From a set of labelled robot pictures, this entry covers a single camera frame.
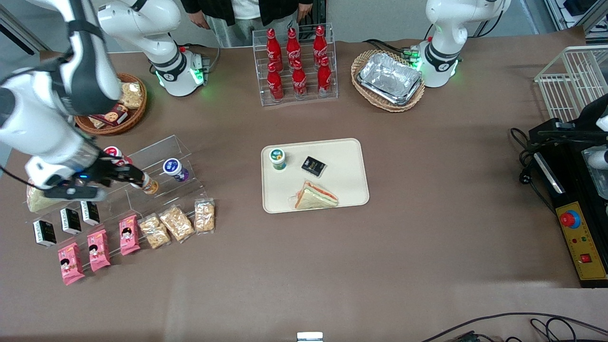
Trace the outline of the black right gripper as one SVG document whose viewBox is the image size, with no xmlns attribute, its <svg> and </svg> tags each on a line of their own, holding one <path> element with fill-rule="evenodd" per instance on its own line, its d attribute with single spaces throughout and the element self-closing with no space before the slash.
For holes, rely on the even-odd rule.
<svg viewBox="0 0 608 342">
<path fill-rule="evenodd" d="M 129 183 L 140 187 L 143 184 L 143 171 L 132 164 L 117 166 L 115 158 L 97 158 L 93 164 L 81 172 L 83 184 L 97 183 L 109 187 L 112 182 Z"/>
</svg>

